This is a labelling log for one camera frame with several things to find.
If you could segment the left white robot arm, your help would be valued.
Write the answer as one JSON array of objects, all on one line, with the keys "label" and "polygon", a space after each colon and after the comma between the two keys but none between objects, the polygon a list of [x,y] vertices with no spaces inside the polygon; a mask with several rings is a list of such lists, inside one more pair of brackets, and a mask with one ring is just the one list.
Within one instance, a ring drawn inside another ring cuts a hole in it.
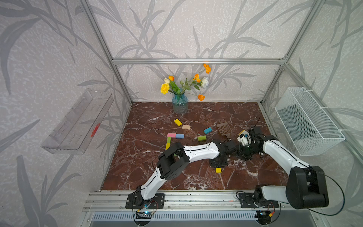
[{"label": "left white robot arm", "polygon": [[232,140],[221,142],[212,140],[197,146],[186,146],[180,142],[172,144],[158,156],[158,162],[152,176],[137,187],[136,195],[140,205],[153,199],[157,191],[166,182],[178,177],[193,162],[208,159],[210,166],[227,166],[227,158],[237,151],[237,144]]}]

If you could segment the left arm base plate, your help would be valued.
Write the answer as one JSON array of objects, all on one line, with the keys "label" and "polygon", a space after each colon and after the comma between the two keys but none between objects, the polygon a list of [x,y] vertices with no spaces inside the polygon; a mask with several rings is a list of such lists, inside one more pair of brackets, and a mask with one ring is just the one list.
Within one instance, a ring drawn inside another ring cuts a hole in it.
[{"label": "left arm base plate", "polygon": [[137,194],[129,194],[126,201],[126,209],[163,209],[165,194],[156,194],[152,199],[141,201]]}]

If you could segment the light blue block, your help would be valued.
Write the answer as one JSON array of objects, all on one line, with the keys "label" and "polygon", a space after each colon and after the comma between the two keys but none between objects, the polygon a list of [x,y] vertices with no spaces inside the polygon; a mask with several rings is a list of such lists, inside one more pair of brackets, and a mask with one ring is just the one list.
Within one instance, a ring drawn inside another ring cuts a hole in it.
[{"label": "light blue block", "polygon": [[176,134],[176,139],[184,139],[184,134]]}]

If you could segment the pink block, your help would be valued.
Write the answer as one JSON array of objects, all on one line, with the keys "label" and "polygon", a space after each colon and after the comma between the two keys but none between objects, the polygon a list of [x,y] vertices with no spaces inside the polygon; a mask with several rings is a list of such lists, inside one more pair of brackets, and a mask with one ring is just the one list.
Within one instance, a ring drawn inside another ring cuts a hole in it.
[{"label": "pink block", "polygon": [[168,133],[167,134],[167,137],[175,138],[176,137],[176,133]]}]

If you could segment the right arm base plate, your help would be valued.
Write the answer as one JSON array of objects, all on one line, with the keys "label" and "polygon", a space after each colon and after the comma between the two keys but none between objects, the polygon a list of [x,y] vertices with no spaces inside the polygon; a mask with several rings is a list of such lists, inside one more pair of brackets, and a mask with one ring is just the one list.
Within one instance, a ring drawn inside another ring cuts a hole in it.
[{"label": "right arm base plate", "polygon": [[251,209],[279,208],[279,203],[277,201],[269,201],[265,199],[257,201],[256,199],[254,199],[253,193],[237,192],[236,197],[240,202],[241,208],[251,208]]}]

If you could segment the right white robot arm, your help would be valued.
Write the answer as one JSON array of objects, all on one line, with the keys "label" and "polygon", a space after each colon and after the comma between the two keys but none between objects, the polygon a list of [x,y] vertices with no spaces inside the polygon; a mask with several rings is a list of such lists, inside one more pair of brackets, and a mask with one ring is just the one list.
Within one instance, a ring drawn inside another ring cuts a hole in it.
[{"label": "right white robot arm", "polygon": [[252,196],[256,206],[264,207],[270,201],[288,203],[297,210],[329,205],[326,178],[320,167],[302,161],[271,135],[253,136],[249,142],[244,138],[237,150],[238,156],[247,160],[256,153],[271,156],[288,175],[286,186],[257,185]]}]

